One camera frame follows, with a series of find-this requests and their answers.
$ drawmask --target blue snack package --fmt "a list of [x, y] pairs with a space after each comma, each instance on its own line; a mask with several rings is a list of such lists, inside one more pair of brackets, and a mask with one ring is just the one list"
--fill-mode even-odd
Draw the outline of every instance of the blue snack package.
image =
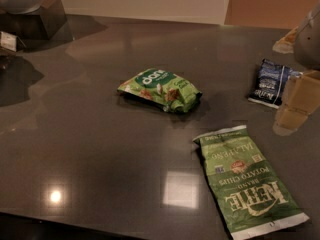
[[255, 89], [248, 100], [278, 109], [282, 104], [282, 93], [290, 76], [301, 76], [301, 72], [268, 59], [263, 59], [258, 71]]

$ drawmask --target chip bag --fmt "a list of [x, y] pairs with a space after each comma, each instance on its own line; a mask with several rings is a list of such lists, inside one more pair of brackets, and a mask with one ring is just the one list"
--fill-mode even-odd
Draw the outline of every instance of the chip bag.
[[303, 223], [299, 209], [245, 125], [196, 137], [205, 171], [234, 240], [264, 235]]
[[186, 113], [200, 101], [202, 93], [188, 80], [151, 68], [124, 82], [121, 93], [131, 93], [160, 106], [165, 112]]
[[263, 59], [255, 88], [249, 94], [248, 100], [278, 109], [282, 104], [282, 93], [288, 79], [290, 76], [300, 75], [299, 71]]

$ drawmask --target crumpled snack bag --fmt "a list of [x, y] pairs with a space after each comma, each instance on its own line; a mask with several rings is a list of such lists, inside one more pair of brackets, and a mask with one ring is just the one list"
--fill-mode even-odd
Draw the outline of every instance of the crumpled snack bag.
[[157, 68], [139, 73], [121, 84], [118, 91], [152, 101], [164, 112], [172, 113], [187, 113], [202, 96], [188, 80]]
[[298, 207], [245, 125], [202, 134], [205, 172], [234, 240], [293, 227], [309, 219]]

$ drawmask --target potato chips bag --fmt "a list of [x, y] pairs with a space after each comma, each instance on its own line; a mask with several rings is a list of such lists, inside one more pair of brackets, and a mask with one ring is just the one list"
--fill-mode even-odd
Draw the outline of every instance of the potato chips bag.
[[286, 82], [291, 76], [300, 75], [300, 72], [290, 67], [263, 59], [254, 90], [249, 94], [248, 100], [278, 109], [282, 104]]
[[249, 239], [307, 221], [245, 125], [196, 137], [205, 171], [235, 240]]
[[141, 72], [124, 82], [118, 91], [152, 101], [163, 111], [173, 113], [188, 112], [202, 95], [188, 80], [156, 68]]

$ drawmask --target glossy tabletop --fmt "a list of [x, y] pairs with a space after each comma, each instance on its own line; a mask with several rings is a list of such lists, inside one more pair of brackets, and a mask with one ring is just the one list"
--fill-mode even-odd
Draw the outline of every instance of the glossy tabletop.
[[[152, 240], [228, 239], [192, 139], [245, 124], [312, 219], [259, 239], [320, 239], [320, 112], [280, 137], [276, 111], [247, 100], [262, 59], [302, 69], [272, 52], [286, 32], [68, 15], [1, 76], [0, 212]], [[175, 115], [117, 94], [150, 67], [188, 79], [201, 103]]]

